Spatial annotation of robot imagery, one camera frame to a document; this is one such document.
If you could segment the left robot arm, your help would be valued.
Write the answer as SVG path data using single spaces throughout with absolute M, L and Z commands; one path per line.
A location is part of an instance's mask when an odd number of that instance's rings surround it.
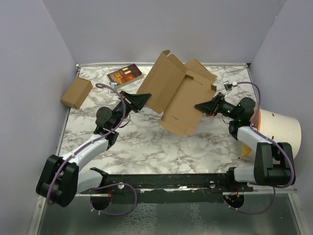
M 150 93 L 129 94 L 125 91 L 117 95 L 120 102 L 114 109 L 101 107 L 97 110 L 96 129 L 84 144 L 63 156 L 48 157 L 36 186 L 36 193 L 45 197 L 47 204 L 61 207 L 70 204 L 79 192 L 81 169 L 115 144 L 119 136 L 117 128 L 124 118 L 130 112 L 141 111 L 151 97 Z

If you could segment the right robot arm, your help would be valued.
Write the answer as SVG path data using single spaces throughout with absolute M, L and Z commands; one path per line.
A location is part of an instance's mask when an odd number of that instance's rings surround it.
M 292 147 L 287 142 L 275 142 L 251 126 L 255 101 L 242 98 L 235 106 L 218 93 L 212 100 L 199 103 L 195 108 L 210 116 L 222 114 L 232 119 L 228 124 L 230 135 L 246 144 L 255 152 L 253 167 L 235 167 L 231 176 L 225 178 L 229 191 L 238 190 L 243 183 L 286 188 L 295 183 Z

